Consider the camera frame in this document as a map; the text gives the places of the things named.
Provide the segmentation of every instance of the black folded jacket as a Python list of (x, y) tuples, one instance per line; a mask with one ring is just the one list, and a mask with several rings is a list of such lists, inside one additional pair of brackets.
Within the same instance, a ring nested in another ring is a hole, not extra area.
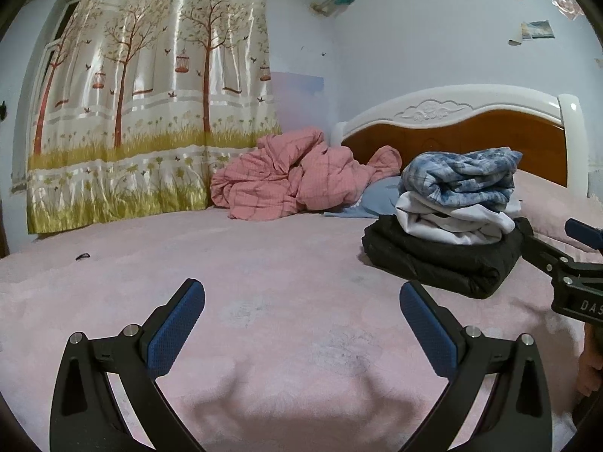
[(526, 218), (493, 244), (458, 245), (407, 234), (395, 215), (380, 215), (364, 230), (363, 247), (371, 262), (423, 284), (475, 299), (491, 296), (521, 256), (524, 235), (532, 235)]

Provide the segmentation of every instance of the stack of folded clothes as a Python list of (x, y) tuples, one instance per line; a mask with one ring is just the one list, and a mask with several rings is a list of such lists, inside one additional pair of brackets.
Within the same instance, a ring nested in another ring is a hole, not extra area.
[(522, 154), (508, 147), (465, 155), (424, 153), (402, 172), (395, 215), (367, 227), (364, 251), (406, 279), (483, 299), (521, 256), (532, 228), (513, 197)]

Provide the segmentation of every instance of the silver bolt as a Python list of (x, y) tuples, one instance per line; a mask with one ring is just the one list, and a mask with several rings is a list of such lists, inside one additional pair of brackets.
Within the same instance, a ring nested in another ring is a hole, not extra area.
[(465, 328), (465, 333), (468, 334), (471, 338), (477, 338), (481, 336), (482, 332), (477, 326), (468, 326)]
[(78, 344), (83, 337), (84, 337), (84, 335), (82, 335), (79, 331), (77, 331), (69, 337), (69, 343)]
[(522, 335), (522, 342), (526, 345), (533, 345), (534, 344), (534, 338), (532, 338), (532, 335), (524, 333)]
[(138, 333), (138, 325), (127, 325), (124, 328), (124, 335), (126, 336), (134, 336)]

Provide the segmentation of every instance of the pastel poster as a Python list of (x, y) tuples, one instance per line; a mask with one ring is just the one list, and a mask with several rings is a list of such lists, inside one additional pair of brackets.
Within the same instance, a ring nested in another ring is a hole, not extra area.
[(328, 128), (324, 78), (271, 72), (276, 114), (283, 132), (314, 126)]

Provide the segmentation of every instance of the brown headboard panel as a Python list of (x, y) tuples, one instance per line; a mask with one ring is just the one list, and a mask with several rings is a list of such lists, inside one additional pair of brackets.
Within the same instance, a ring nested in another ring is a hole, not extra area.
[(411, 129), (376, 124), (355, 132), (342, 142), (360, 163), (366, 164), (381, 146), (395, 147), (403, 166), (427, 151), (468, 153), (509, 146), (521, 151), (519, 167), (567, 186), (568, 160), (565, 131), (553, 122), (513, 110), (492, 110), (454, 125)]

